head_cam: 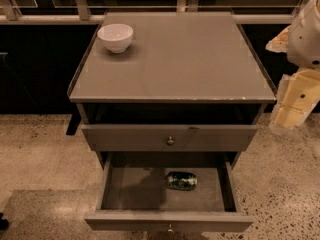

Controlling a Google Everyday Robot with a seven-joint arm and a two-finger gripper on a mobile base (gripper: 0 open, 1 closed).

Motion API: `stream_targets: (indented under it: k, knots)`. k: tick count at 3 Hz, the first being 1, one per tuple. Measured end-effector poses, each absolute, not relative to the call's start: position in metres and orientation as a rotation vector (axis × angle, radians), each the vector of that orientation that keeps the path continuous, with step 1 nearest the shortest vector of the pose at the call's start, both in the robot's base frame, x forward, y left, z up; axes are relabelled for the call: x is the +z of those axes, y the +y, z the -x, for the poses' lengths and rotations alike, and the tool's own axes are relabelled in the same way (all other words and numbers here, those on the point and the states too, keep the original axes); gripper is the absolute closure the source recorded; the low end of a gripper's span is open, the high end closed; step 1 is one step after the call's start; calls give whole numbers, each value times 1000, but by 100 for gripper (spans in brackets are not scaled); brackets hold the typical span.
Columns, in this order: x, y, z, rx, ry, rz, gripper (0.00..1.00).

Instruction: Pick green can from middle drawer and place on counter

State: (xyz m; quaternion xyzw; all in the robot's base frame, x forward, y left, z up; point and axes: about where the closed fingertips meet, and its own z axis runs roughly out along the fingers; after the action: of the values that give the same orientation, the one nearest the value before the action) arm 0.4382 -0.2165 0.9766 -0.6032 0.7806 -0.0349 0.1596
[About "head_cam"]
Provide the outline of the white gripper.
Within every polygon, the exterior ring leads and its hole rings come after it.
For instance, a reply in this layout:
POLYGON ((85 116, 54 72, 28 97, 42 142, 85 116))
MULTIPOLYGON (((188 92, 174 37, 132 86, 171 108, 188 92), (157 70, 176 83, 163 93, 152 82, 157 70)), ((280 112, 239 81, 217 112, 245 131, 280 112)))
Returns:
MULTIPOLYGON (((289 29, 283 29, 265 48, 270 52, 286 53, 289 29)), ((320 70, 299 68, 292 76, 284 74, 279 82, 276 100, 270 117, 270 130, 283 134, 301 126, 320 102, 320 70)))

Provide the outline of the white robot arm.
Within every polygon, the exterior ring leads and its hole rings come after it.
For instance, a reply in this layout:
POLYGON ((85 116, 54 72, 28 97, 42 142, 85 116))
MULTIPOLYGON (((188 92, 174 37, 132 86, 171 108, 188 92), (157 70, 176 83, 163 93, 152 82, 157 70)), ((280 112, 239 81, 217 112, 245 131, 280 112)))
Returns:
POLYGON ((298 70, 279 82, 269 128, 283 134, 301 126, 320 101, 320 0, 309 0, 266 49, 285 53, 298 70))

